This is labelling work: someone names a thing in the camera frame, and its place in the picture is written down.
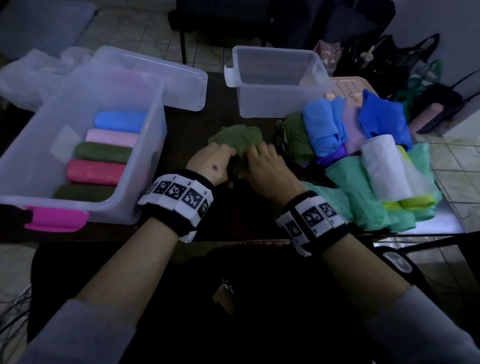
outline table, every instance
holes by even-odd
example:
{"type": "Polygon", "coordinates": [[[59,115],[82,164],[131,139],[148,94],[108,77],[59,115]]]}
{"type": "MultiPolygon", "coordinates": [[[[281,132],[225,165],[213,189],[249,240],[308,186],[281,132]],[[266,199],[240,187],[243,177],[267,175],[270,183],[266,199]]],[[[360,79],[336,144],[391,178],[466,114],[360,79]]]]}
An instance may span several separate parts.
{"type": "MultiPolygon", "coordinates": [[[[0,152],[3,153],[15,136],[28,122],[32,113],[16,109],[1,116],[2,133],[0,152]]],[[[245,124],[257,126],[264,140],[273,142],[276,135],[275,119],[244,119],[239,114],[237,92],[225,85],[223,74],[209,73],[206,105],[202,111],[193,112],[165,108],[168,135],[155,176],[183,168],[190,157],[207,144],[210,136],[220,131],[222,126],[245,124]]],[[[333,187],[317,166],[302,168],[289,164],[292,171],[303,181],[333,187]]],[[[287,239],[285,232],[277,228],[275,218],[280,211],[268,201],[260,198],[244,182],[233,189],[219,186],[215,190],[215,203],[198,226],[197,241],[246,241],[287,239]]],[[[0,241],[9,243],[36,243],[62,241],[124,241],[141,225],[142,217],[135,225],[114,225],[87,223],[77,232],[48,233],[23,228],[30,221],[31,212],[14,206],[0,205],[0,241]]],[[[357,236],[367,235],[388,237],[388,231],[363,232],[352,226],[357,236]]],[[[438,206],[437,216],[417,224],[414,231],[403,233],[406,236],[455,235],[463,233],[463,228],[444,200],[438,206]]]]}

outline wristband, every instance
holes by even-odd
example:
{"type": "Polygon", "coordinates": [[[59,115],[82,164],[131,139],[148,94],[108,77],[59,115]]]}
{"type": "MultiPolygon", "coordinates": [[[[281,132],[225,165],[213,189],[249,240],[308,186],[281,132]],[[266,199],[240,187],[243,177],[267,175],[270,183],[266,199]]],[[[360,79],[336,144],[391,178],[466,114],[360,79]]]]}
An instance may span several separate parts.
{"type": "Polygon", "coordinates": [[[150,214],[189,243],[213,202],[212,183],[191,170],[158,177],[138,201],[150,214]]]}
{"type": "Polygon", "coordinates": [[[348,234],[343,216],[313,191],[290,201],[276,223],[287,230],[295,250],[302,256],[321,254],[348,234]]]}

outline gray sleeve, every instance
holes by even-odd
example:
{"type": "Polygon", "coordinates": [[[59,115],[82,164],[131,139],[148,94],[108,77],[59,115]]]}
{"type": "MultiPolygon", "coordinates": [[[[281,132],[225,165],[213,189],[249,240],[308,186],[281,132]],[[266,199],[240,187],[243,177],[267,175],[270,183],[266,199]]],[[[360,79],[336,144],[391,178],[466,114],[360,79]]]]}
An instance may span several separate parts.
{"type": "Polygon", "coordinates": [[[394,363],[480,363],[472,337],[417,287],[364,325],[394,363]]]}
{"type": "Polygon", "coordinates": [[[116,364],[134,334],[134,326],[69,300],[26,347],[18,364],[116,364]]]}

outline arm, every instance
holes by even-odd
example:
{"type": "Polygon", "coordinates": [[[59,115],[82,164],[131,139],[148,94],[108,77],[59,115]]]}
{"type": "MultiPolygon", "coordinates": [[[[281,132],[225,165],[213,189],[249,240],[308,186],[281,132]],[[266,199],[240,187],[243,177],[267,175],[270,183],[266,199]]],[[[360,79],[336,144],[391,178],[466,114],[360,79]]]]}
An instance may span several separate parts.
{"type": "MultiPolygon", "coordinates": [[[[213,185],[227,181],[235,150],[209,144],[187,164],[213,185]]],[[[150,218],[28,345],[19,363],[117,363],[135,333],[178,235],[150,218]]]]}
{"type": "MultiPolygon", "coordinates": [[[[247,157],[250,173],[244,179],[263,197],[285,206],[306,191],[274,146],[253,146],[247,157]]],[[[321,259],[366,318],[373,340],[395,362],[480,363],[472,338],[355,237],[347,234],[327,242],[320,236],[304,246],[316,244],[329,245],[325,251],[320,249],[321,259]]]]}

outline person's left hand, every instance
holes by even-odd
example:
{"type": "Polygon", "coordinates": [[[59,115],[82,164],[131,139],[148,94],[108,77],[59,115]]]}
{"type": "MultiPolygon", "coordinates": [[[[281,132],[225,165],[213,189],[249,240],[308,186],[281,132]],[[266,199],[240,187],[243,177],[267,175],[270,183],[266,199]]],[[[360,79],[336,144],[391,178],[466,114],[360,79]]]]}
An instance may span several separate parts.
{"type": "Polygon", "coordinates": [[[210,143],[190,159],[186,168],[201,174],[213,186],[217,186],[228,180],[228,161],[236,153],[235,149],[226,144],[219,146],[217,143],[210,143]]]}

